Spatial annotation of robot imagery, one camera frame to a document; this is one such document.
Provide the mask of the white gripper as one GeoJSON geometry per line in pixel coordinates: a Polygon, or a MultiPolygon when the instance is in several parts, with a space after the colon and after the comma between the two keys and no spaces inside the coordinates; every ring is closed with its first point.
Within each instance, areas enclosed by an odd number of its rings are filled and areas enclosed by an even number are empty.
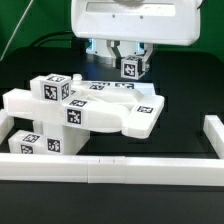
{"type": "Polygon", "coordinates": [[[121,68],[119,41],[142,42],[142,70],[153,44],[193,44],[200,36],[202,0],[72,0],[71,26],[77,37],[104,39],[112,65],[121,68]]]}

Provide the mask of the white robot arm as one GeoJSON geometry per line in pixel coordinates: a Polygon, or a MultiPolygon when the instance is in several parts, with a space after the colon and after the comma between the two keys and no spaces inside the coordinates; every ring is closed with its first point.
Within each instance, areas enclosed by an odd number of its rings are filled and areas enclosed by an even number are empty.
{"type": "Polygon", "coordinates": [[[155,44],[189,46],[200,36],[203,0],[71,0],[71,26],[92,41],[87,53],[113,64],[149,56],[155,44]]]}

